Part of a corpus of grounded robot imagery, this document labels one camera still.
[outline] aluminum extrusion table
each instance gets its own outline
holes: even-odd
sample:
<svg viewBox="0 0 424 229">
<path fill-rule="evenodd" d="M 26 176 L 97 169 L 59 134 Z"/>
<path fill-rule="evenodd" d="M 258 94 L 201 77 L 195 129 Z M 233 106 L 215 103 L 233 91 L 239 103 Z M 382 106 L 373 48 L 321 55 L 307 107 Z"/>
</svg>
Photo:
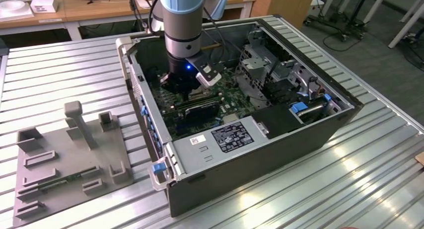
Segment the aluminum extrusion table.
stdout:
<svg viewBox="0 0 424 229">
<path fill-rule="evenodd" d="M 23 228 L 422 228 L 424 173 L 413 159 L 424 150 L 421 125 L 282 19 L 263 19 L 365 104 L 322 148 L 170 218 L 165 194 L 153 190 L 145 171 L 117 36 L 11 49 L 0 71 L 1 229 L 11 227 L 15 131 L 65 127 L 58 112 L 69 99 L 81 101 L 85 120 L 102 111 L 118 116 L 135 182 Z"/>
</svg>

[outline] wooden table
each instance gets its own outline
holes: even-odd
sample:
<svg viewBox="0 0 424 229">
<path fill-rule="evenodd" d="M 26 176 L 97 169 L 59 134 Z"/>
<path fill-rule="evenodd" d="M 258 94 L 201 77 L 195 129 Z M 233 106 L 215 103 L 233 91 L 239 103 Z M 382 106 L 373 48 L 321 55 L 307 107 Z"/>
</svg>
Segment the wooden table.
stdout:
<svg viewBox="0 0 424 229">
<path fill-rule="evenodd" d="M 58 3 L 55 13 L 33 13 L 33 18 L 0 22 L 0 35 L 66 28 L 63 1 Z"/>
<path fill-rule="evenodd" d="M 57 13 L 34 14 L 33 18 L 0 23 L 0 35 L 65 28 L 70 39 L 81 40 L 79 26 L 135 20 L 127 0 L 95 0 L 90 4 L 87 4 L 87 0 L 58 1 Z M 227 0 L 225 9 L 239 8 L 239 18 L 247 18 L 253 1 Z M 138 7 L 138 10 L 145 19 L 149 9 Z"/>
</svg>

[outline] white box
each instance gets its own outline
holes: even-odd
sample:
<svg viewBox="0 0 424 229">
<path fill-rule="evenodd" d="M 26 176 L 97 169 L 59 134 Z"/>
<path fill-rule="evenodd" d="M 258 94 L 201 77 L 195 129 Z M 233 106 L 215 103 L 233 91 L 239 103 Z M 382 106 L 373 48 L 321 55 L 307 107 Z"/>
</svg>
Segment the white box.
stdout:
<svg viewBox="0 0 424 229">
<path fill-rule="evenodd" d="M 55 0 L 31 0 L 30 8 L 34 13 L 54 13 L 57 10 Z"/>
<path fill-rule="evenodd" d="M 25 7 L 21 9 L 21 11 L 15 13 L 11 13 L 7 11 L 0 11 L 0 22 L 31 18 L 31 17 L 33 17 L 33 14 L 31 14 L 27 3 L 25 3 Z"/>
</svg>

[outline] motherboard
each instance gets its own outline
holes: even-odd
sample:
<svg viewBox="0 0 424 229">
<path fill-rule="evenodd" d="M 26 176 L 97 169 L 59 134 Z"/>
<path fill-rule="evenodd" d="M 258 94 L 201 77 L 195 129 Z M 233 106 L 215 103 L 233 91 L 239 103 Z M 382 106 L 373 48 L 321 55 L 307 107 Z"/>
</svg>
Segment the motherboard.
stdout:
<svg viewBox="0 0 424 229">
<path fill-rule="evenodd" d="M 170 93 L 159 85 L 149 83 L 173 140 L 223 125 L 254 111 L 233 76 L 234 73 L 225 70 L 218 83 L 207 89 L 202 87 L 194 89 L 187 96 L 187 101 L 183 101 L 181 95 Z"/>
</svg>

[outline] warning label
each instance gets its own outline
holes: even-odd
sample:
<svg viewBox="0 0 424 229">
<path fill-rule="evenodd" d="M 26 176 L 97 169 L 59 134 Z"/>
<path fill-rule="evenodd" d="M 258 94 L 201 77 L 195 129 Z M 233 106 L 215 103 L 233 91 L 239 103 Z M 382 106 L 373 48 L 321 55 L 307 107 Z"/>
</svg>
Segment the warning label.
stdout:
<svg viewBox="0 0 424 229">
<path fill-rule="evenodd" d="M 223 153 L 254 142 L 241 122 L 211 131 L 211 135 Z"/>
</svg>

